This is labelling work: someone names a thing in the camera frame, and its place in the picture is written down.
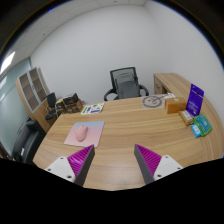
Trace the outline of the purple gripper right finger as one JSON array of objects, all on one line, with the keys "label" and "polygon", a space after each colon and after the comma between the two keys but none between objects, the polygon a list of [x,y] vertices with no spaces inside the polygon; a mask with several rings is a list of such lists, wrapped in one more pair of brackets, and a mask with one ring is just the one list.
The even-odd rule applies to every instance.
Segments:
[{"label": "purple gripper right finger", "polygon": [[171,156],[161,156],[138,144],[135,145],[134,155],[145,184],[152,183],[182,169],[182,166]]}]

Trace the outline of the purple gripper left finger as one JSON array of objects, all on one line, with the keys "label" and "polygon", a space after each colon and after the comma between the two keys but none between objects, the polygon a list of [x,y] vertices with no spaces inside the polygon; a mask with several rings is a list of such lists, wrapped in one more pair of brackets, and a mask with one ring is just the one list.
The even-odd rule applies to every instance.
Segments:
[{"label": "purple gripper left finger", "polygon": [[90,145],[69,157],[57,158],[46,168],[46,171],[76,185],[83,186],[94,156],[95,148]]}]

